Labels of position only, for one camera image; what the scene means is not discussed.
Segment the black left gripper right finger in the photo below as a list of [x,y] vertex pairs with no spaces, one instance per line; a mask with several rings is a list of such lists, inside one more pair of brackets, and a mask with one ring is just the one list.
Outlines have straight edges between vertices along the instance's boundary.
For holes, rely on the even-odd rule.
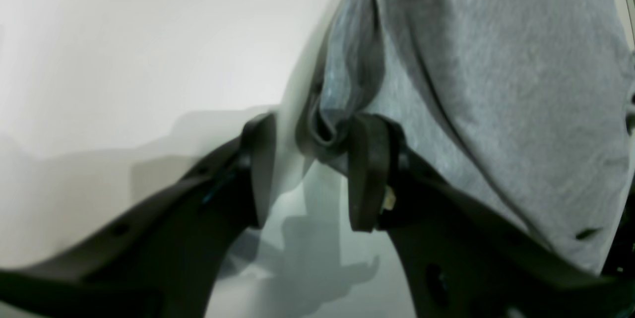
[[399,124],[356,115],[347,157],[351,228],[388,234],[419,318],[632,317],[632,279],[579,270],[454,189]]

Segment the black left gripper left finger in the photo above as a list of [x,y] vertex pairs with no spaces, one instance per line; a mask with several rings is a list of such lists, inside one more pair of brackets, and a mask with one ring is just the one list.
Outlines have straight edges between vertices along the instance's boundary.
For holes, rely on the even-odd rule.
[[48,318],[202,318],[220,266],[270,209],[276,115],[63,253],[1,271],[1,301]]

